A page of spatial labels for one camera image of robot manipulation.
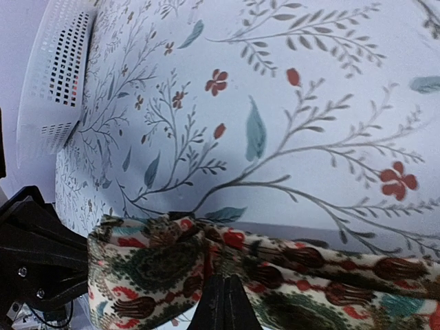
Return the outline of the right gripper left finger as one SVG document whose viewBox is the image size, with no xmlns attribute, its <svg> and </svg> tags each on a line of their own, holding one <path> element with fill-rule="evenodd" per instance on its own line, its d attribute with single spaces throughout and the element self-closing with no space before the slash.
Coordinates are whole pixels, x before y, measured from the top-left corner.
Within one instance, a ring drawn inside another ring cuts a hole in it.
<svg viewBox="0 0 440 330">
<path fill-rule="evenodd" d="M 221 275 L 209 278 L 203 288 L 201 300 L 192 318 L 195 330 L 218 330 L 224 327 L 224 288 Z"/>
</svg>

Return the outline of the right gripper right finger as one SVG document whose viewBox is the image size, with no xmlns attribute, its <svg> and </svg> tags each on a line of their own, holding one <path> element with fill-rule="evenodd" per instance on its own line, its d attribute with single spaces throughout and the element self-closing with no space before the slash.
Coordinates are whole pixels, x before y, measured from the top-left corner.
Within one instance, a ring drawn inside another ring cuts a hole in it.
<svg viewBox="0 0 440 330">
<path fill-rule="evenodd" d="M 225 280 L 225 329 L 262 330 L 237 275 Z"/>
</svg>

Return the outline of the cream floral paisley tie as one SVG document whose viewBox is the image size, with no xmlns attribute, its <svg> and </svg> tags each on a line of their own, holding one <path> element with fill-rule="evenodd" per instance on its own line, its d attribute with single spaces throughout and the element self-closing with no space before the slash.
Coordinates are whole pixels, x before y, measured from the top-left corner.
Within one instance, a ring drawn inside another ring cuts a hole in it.
<svg viewBox="0 0 440 330">
<path fill-rule="evenodd" d="M 155 329 L 238 276 L 270 329 L 438 329 L 439 264 L 339 252 L 210 224 L 191 214 L 104 215 L 87 237 L 98 329 Z"/>
</svg>

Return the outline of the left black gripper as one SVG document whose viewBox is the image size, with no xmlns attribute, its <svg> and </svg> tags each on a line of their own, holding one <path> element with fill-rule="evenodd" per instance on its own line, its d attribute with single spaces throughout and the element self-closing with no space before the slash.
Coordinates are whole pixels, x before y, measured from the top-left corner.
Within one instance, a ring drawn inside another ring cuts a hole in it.
<svg viewBox="0 0 440 330">
<path fill-rule="evenodd" d="M 26 186 L 1 207 L 1 296 L 57 309 L 61 299 L 87 293 L 87 272 L 59 272 L 57 265 L 86 267 L 86 238 L 61 223 L 36 186 Z"/>
</svg>

